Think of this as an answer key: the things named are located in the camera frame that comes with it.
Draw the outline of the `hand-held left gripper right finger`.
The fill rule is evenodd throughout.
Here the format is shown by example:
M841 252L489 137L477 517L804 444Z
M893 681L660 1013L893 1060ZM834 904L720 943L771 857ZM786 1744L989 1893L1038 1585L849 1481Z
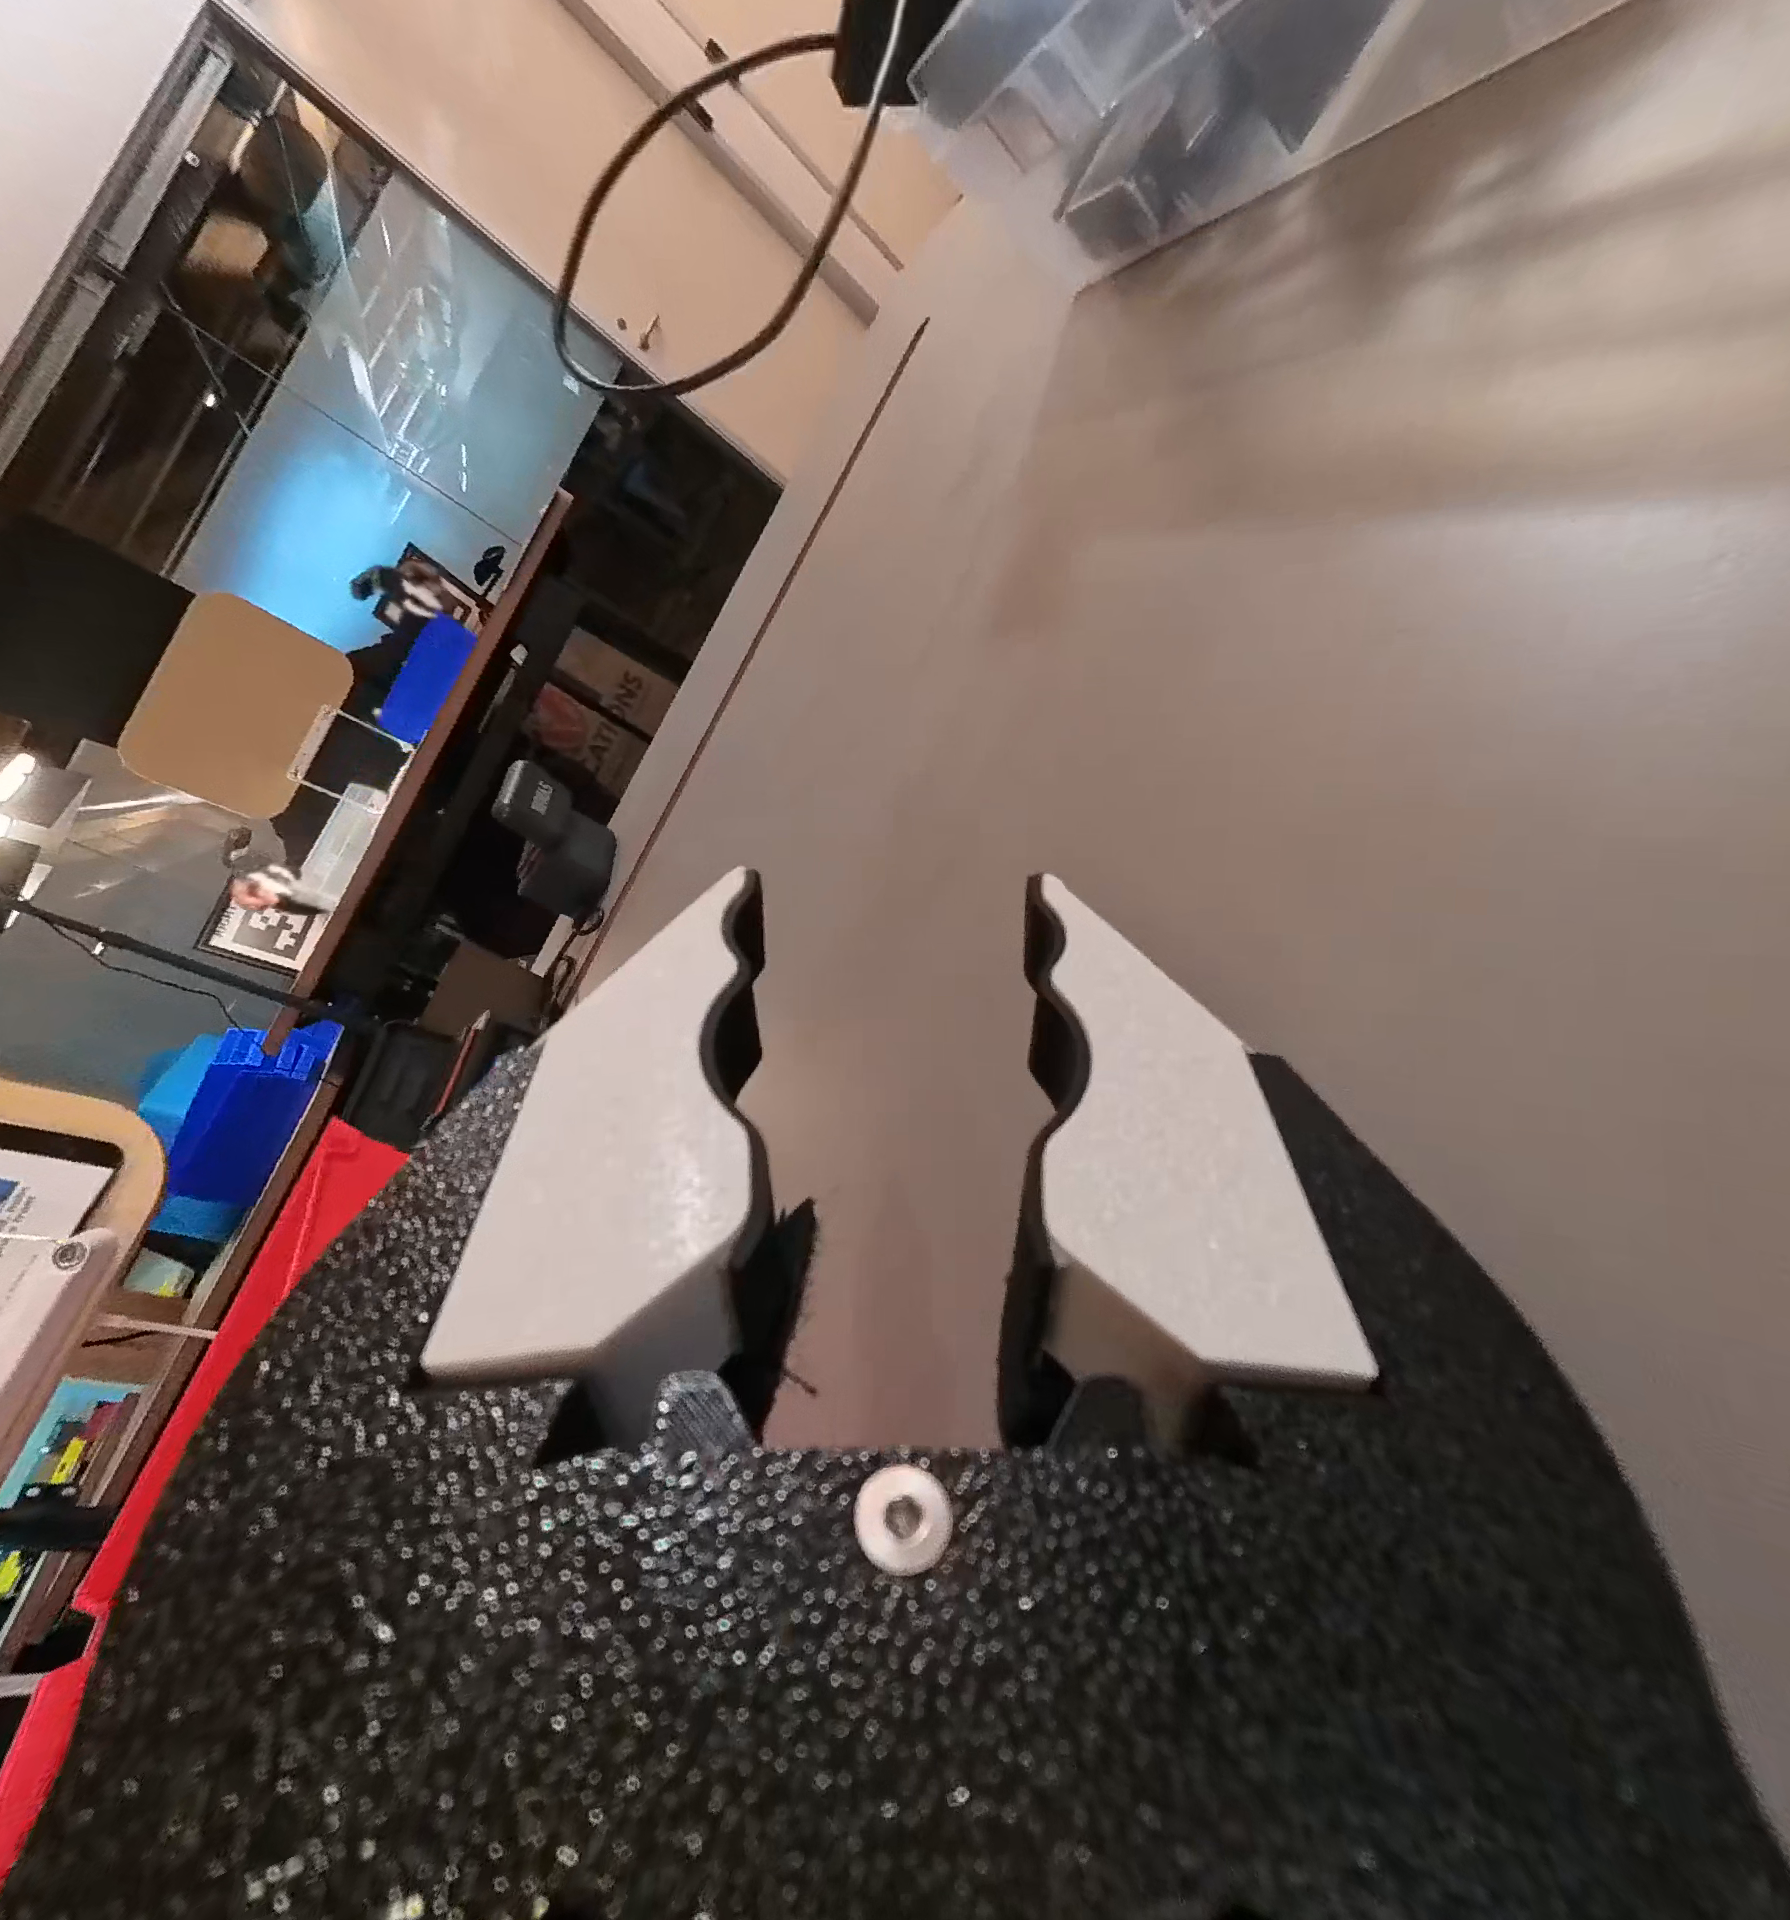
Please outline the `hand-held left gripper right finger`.
M1166 1449L1231 1389L1364 1398L1382 1378L1243 1039L1074 888L1032 873L1025 1148L996 1423L1044 1447L1085 1389Z

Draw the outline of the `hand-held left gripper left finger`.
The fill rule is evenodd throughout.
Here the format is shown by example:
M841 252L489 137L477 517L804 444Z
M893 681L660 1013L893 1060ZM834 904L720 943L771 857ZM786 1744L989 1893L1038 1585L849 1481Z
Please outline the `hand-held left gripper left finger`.
M633 1445L704 1373L763 1436L817 1246L739 1096L763 1060L763 879L733 867L539 1045L419 1352L448 1387L566 1381L579 1445Z

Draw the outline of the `red mat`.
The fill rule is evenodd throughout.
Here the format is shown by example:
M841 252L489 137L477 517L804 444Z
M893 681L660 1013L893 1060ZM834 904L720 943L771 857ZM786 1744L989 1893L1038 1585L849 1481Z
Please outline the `red mat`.
M353 1218L405 1164L405 1152L370 1139L334 1117L306 1157L275 1223L258 1244L219 1327L212 1333L171 1414L75 1585L70 1610L85 1618L84 1648L41 1672L0 1766L0 1889L8 1879L66 1762L92 1670L141 1535L194 1437L254 1337Z

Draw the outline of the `large blue plastic bin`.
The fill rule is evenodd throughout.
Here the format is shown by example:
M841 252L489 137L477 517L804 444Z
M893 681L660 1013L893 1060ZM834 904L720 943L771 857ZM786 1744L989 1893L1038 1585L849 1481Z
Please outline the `large blue plastic bin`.
M149 1231L226 1241L259 1198L344 1038L335 1020L296 1025L275 1053L233 1025L154 1058L136 1113L161 1141L161 1206Z

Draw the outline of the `black white marker tag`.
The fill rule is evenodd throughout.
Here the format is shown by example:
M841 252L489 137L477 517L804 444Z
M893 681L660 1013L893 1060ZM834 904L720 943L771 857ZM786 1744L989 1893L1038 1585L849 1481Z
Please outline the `black white marker tag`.
M300 901L243 906L226 889L194 947L208 957L251 966L294 982L309 966L328 921L330 912L319 906Z

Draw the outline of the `printed cardboard box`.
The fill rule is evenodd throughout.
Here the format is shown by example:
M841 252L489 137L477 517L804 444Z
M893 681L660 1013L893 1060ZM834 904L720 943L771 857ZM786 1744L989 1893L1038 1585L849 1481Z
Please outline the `printed cardboard box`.
M615 804L677 687L641 655L578 626L534 693L525 733L545 761L573 769Z

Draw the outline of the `brown wooden desk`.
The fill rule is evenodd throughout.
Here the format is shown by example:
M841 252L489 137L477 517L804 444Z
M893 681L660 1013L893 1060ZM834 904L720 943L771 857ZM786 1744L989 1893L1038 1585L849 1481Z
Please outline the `brown wooden desk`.
M448 685L432 728L414 748L402 778L383 801L379 821L360 852L352 879L330 907L322 939L300 974L298 1004L281 1006L262 1031L264 1056L278 1056L290 1033L306 1021L332 1018L319 1002L330 996L330 989L341 992L340 966L345 950L374 931L375 921L383 924L390 914L390 907L378 906L375 898L393 895L398 885L393 873L399 862L432 852L427 839L437 832L429 821L436 813L432 789L439 769L456 742L475 732L477 709L493 699L485 689L491 689L500 677L500 662L513 642L528 597L569 511L572 493L566 485L558 485L475 632L472 649Z

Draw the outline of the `small blue plastic bin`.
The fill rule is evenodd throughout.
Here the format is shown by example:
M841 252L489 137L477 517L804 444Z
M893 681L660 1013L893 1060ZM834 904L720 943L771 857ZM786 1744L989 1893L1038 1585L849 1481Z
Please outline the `small blue plastic bin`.
M475 653L475 632L449 613L429 618L407 646L378 708L378 728L403 748L422 744Z

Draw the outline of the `tan rounded panel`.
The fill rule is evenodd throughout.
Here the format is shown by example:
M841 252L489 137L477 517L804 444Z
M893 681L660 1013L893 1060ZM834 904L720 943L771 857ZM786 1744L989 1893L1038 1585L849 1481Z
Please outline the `tan rounded panel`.
M350 658L254 601L191 597L116 755L141 782L243 820L271 820L353 687Z

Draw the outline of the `black monitor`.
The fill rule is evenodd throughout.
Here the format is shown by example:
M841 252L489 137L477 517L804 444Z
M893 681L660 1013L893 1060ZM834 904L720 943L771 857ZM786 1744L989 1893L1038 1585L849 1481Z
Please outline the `black monitor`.
M194 592L31 511L0 517L0 714L114 746Z

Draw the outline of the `clear plastic container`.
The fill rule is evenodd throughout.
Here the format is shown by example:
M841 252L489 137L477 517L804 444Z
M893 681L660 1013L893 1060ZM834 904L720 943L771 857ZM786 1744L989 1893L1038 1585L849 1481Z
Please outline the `clear plastic container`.
M1071 288L1312 174L1611 1L965 1L917 131Z

